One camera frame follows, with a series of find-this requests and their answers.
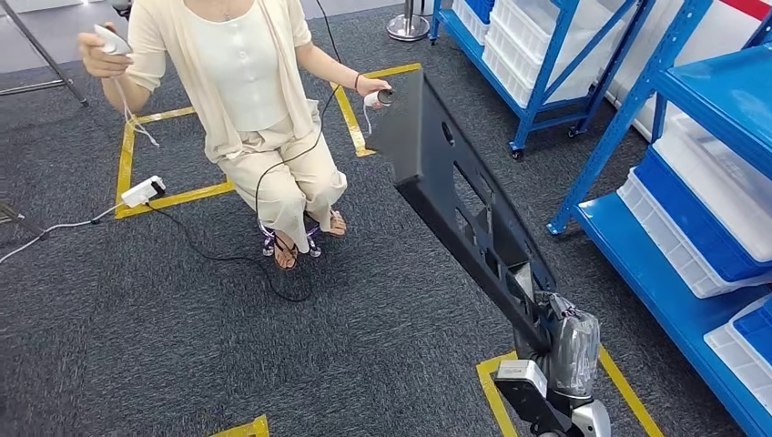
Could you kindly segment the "person's left hand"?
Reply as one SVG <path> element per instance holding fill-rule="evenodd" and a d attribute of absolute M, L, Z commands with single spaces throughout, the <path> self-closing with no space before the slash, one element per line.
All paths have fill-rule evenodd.
<path fill-rule="evenodd" d="M 358 75 L 354 89 L 363 97 L 365 107 L 388 107 L 393 102 L 393 90 L 384 80 Z"/>

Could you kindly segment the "person's right hand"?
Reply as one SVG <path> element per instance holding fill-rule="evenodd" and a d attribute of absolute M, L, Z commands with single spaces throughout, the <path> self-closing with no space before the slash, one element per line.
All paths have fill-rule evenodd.
<path fill-rule="evenodd" d="M 77 43 L 87 72 L 99 78 L 121 76 L 133 63 L 131 48 L 109 26 L 94 25 L 91 33 L 79 33 Z"/>

